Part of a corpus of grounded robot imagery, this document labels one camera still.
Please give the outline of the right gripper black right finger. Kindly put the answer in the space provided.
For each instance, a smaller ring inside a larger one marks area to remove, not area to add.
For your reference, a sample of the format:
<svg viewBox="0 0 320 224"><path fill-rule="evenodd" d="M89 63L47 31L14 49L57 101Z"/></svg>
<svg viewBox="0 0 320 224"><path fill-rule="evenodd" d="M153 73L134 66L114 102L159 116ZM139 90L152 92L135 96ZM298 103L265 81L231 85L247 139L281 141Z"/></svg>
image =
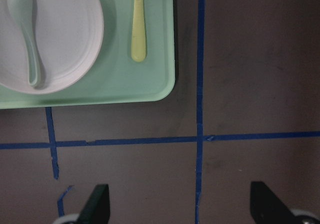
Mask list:
<svg viewBox="0 0 320 224"><path fill-rule="evenodd" d="M264 182L250 185L250 213L255 223L295 223L294 214Z"/></svg>

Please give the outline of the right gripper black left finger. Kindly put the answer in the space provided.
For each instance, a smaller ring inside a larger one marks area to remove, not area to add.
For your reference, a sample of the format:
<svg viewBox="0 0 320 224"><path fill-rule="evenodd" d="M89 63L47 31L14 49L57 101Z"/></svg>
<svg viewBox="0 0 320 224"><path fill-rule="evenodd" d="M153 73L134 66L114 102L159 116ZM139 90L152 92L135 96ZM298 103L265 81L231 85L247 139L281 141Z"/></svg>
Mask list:
<svg viewBox="0 0 320 224"><path fill-rule="evenodd" d="M108 184L98 184L92 191L77 218L78 223L108 223L110 219L110 191Z"/></svg>

